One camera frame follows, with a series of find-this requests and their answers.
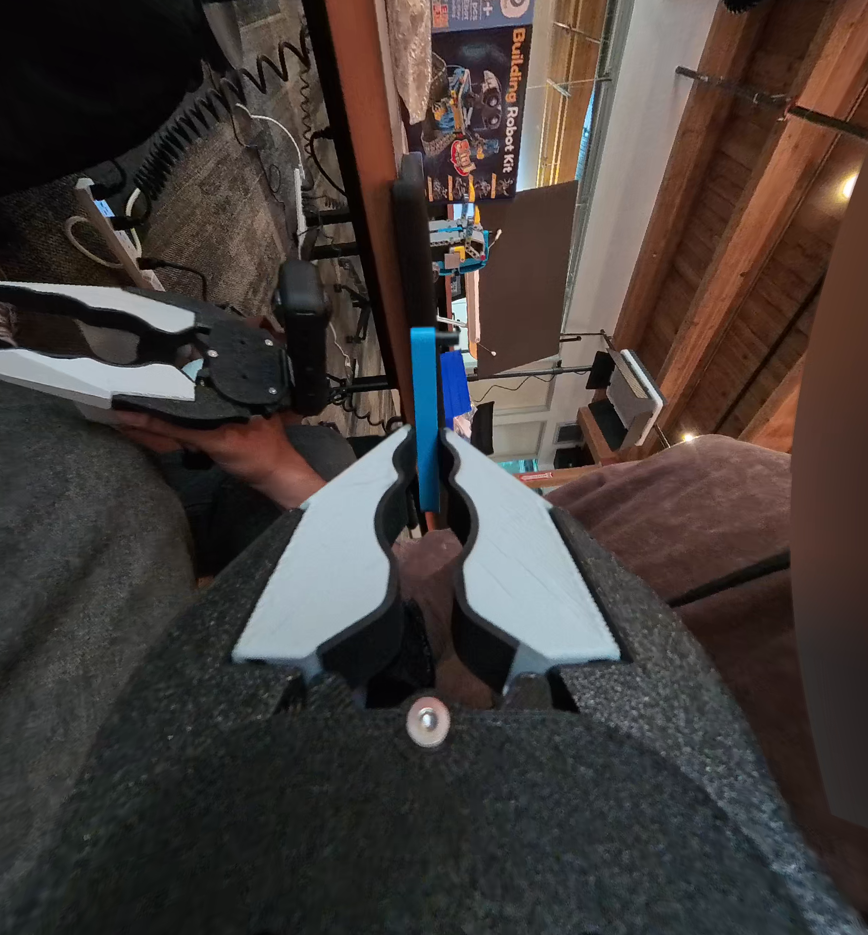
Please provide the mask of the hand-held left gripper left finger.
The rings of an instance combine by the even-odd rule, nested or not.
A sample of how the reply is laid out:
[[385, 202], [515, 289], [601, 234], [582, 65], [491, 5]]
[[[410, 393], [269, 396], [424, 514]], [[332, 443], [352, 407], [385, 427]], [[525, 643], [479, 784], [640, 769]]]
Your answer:
[[304, 503], [234, 662], [389, 664], [403, 633], [392, 545], [414, 466], [415, 433], [401, 427]]

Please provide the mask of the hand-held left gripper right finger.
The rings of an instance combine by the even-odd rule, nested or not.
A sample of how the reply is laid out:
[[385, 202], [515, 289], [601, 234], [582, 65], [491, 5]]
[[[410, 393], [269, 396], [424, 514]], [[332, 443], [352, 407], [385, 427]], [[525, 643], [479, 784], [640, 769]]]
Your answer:
[[621, 648], [554, 520], [552, 506], [443, 431], [449, 483], [467, 509], [454, 596], [467, 664], [614, 662]]

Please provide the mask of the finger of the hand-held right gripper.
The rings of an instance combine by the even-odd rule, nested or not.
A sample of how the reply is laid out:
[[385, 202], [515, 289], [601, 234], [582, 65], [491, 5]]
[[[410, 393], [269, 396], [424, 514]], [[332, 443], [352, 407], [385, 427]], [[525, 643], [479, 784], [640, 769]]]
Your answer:
[[0, 380], [105, 410], [124, 396], [193, 402], [195, 395], [194, 381], [171, 365], [123, 367], [16, 348], [0, 349]]
[[168, 302], [163, 293], [118, 287], [0, 281], [0, 303], [19, 310], [61, 316], [139, 337], [188, 336], [196, 314]]

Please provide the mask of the blue perforated beam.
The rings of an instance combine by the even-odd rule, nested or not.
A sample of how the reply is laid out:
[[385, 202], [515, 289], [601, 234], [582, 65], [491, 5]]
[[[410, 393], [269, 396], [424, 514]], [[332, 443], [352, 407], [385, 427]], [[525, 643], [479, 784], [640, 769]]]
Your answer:
[[436, 329], [414, 327], [409, 337], [419, 502], [440, 513], [440, 352]]

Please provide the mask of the person's right hand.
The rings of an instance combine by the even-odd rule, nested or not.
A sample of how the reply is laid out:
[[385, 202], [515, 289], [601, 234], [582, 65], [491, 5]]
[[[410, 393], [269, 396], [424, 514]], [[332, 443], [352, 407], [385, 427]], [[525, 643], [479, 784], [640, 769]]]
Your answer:
[[295, 450], [279, 418], [254, 417], [213, 429], [179, 427], [139, 412], [117, 412], [117, 428], [157, 453], [200, 452], [281, 508], [298, 508], [326, 482]]

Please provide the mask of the white power strip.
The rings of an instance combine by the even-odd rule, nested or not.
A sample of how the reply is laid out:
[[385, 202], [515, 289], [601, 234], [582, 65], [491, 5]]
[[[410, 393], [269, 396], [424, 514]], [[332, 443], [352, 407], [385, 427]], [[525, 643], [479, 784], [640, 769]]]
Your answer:
[[[74, 196], [77, 201], [77, 215], [69, 219], [65, 225], [66, 238], [79, 252], [83, 253], [92, 262], [124, 273], [127, 279], [138, 288], [153, 289], [158, 292], [164, 286], [158, 275], [141, 268], [141, 247], [138, 238], [132, 238], [128, 230], [117, 229], [115, 221], [118, 220], [106, 199], [96, 197], [93, 193], [94, 182], [88, 177], [82, 177], [75, 182]], [[103, 258], [85, 248], [78, 241], [74, 233], [80, 224], [87, 224], [99, 238], [108, 252], [109, 259]]]

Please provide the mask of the blue plastic bin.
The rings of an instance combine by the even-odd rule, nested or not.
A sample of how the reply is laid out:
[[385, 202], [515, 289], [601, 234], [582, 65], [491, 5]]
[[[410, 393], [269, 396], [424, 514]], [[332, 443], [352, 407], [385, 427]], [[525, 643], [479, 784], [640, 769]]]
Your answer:
[[452, 350], [440, 355], [440, 389], [445, 426], [452, 429], [457, 417], [468, 415], [474, 409], [462, 351]]

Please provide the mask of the person's grey trousers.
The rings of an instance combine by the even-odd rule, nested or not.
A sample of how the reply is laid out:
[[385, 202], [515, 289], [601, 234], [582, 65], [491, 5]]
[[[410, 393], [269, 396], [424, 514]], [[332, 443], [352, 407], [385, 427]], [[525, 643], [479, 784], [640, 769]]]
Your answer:
[[0, 381], [0, 933], [117, 696], [190, 602], [193, 552], [144, 451]]

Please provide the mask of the blue yellow toy vehicle model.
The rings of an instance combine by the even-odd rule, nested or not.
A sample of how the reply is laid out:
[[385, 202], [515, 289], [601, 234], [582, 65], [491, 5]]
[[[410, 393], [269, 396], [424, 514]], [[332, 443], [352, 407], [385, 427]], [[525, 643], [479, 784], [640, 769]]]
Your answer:
[[474, 202], [451, 206], [449, 217], [428, 222], [432, 271], [449, 278], [476, 274], [488, 263], [492, 234]]

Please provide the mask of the dark brown board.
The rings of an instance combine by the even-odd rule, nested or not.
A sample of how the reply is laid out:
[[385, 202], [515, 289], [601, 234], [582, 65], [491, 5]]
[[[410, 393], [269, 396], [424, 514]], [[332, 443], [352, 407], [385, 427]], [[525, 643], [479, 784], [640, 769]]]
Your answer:
[[478, 202], [501, 237], [479, 274], [477, 370], [482, 378], [557, 356], [579, 182]]

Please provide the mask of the dark printed toy box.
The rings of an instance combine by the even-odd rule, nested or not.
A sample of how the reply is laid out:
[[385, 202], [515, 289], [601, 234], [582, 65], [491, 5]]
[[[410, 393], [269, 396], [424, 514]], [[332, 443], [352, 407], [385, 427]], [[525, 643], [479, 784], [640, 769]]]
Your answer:
[[536, 3], [433, 1], [430, 78], [408, 149], [428, 202], [508, 200], [518, 190]]

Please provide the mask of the bubble wrap bag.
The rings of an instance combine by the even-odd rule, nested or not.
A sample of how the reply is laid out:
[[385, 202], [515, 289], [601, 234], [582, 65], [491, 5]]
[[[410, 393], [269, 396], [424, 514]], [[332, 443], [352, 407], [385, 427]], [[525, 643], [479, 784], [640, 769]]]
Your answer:
[[430, 1], [386, 1], [396, 90], [410, 124], [422, 123], [432, 82], [432, 9]]

